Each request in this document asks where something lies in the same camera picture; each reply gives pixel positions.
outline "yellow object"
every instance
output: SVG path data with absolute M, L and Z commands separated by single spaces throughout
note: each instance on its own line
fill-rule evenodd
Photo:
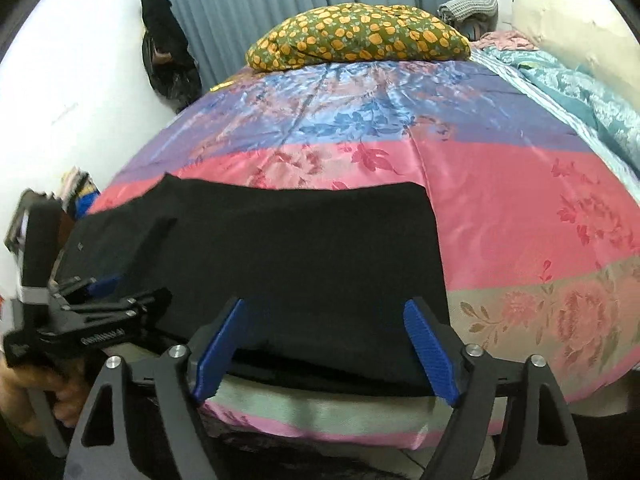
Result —
M 349 3 L 285 20 L 256 41 L 245 59 L 254 70 L 274 72 L 331 61 L 451 60 L 470 54 L 466 38 L 417 7 Z

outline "pink cloth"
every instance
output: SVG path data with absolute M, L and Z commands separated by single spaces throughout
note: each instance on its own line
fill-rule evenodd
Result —
M 472 41 L 471 46 L 487 48 L 494 46 L 498 50 L 538 50 L 524 34 L 517 30 L 496 30 L 482 35 L 480 41 Z

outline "human hand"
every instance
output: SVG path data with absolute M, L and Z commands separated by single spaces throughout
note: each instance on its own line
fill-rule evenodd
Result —
M 48 368 L 24 365 L 9 368 L 4 356 L 0 360 L 0 413 L 23 433 L 40 436 L 42 430 L 31 407 L 28 388 L 56 394 L 53 414 L 65 426 L 78 423 L 91 387 L 84 380 L 84 360 L 69 363 L 67 377 Z

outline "yellow flower print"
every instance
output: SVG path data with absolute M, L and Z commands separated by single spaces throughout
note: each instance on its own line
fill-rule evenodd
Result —
M 430 30 L 425 30 L 422 33 L 422 37 L 427 40 L 429 43 L 435 43 L 436 41 L 438 41 L 438 38 L 436 37 L 436 35 L 431 32 Z

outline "metal screw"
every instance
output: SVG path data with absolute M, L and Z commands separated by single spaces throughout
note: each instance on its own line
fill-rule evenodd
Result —
M 107 368 L 113 370 L 114 368 L 120 366 L 121 363 L 122 357 L 120 357 L 119 355 L 113 355 L 107 359 Z
M 482 354 L 484 354 L 484 350 L 482 350 L 482 347 L 480 345 L 477 345 L 476 343 L 469 343 L 467 346 L 465 346 L 465 352 L 471 357 L 480 357 Z
M 544 368 L 546 366 L 546 359 L 542 355 L 533 354 L 531 356 L 531 363 L 538 368 Z
M 187 353 L 187 347 L 185 345 L 176 345 L 169 348 L 169 357 L 174 359 L 180 358 Z

